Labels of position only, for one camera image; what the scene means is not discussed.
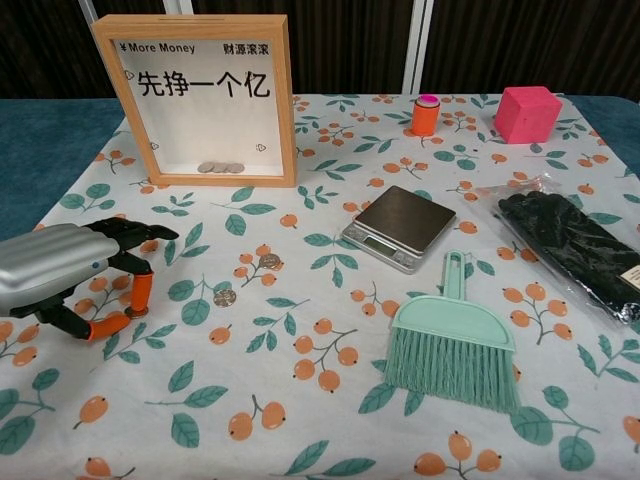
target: green brush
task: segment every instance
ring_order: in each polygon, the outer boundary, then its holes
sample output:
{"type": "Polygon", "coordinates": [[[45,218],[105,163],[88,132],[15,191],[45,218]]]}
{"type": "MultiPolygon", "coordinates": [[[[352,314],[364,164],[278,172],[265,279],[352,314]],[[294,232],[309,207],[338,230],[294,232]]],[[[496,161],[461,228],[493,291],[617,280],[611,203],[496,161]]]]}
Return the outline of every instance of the green brush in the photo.
{"type": "Polygon", "coordinates": [[[464,253],[447,253],[443,296],[414,297],[398,309],[384,380],[510,413],[520,404],[513,337],[489,310],[464,301],[464,264],[464,253]]]}

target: tablecloth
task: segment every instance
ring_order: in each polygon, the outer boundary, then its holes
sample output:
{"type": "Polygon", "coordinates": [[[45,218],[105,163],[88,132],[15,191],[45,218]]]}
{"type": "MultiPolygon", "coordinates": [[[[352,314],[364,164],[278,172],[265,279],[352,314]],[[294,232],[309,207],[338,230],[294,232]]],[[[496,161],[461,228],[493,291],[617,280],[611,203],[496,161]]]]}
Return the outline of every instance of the tablecloth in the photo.
{"type": "MultiPolygon", "coordinates": [[[[42,225],[119,215],[180,237],[132,250],[156,272],[150,312],[107,340],[0,321],[2,478],[637,476],[640,329],[584,305],[474,189],[546,172],[637,249],[640,184],[563,98],[547,143],[505,144],[499,99],[442,96],[417,137],[409,96],[296,96],[289,189],[151,185],[123,122],[42,225]],[[340,240],[391,185],[457,212],[414,275],[340,240]],[[439,294],[450,249],[515,337],[512,415],[383,382],[391,317],[439,294]]],[[[109,269],[67,304],[97,321],[130,283],[109,269]]]]}

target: pink cube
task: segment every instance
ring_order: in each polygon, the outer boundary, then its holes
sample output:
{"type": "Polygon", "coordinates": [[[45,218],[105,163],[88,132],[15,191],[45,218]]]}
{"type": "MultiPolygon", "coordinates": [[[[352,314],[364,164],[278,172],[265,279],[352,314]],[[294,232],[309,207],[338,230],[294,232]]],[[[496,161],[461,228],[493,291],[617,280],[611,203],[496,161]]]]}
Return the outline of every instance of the pink cube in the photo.
{"type": "Polygon", "coordinates": [[[546,87],[507,87],[495,126],[507,143],[546,142],[561,109],[562,102],[546,87]]]}

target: digital scale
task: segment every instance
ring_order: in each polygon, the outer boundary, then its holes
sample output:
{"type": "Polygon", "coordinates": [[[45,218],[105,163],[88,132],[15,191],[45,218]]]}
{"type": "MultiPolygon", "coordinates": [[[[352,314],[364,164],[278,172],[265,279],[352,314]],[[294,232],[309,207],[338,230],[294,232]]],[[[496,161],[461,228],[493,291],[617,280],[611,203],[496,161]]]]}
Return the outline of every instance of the digital scale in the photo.
{"type": "Polygon", "coordinates": [[[456,212],[390,187],[342,231],[342,238],[404,273],[414,273],[456,212]]]}

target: robotic hand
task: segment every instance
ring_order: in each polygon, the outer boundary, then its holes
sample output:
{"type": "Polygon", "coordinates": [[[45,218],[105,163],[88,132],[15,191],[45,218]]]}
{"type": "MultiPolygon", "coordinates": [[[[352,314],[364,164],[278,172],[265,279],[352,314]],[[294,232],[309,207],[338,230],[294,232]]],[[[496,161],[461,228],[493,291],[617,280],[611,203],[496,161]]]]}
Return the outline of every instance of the robotic hand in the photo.
{"type": "Polygon", "coordinates": [[[34,313],[40,322],[86,340],[112,335],[148,312],[151,294],[149,262],[126,250],[145,240],[177,237],[161,225],[114,217],[82,227],[53,225],[0,242],[0,316],[34,313]],[[131,306],[124,315],[87,322],[65,307],[64,299],[108,267],[134,275],[131,306]]]}

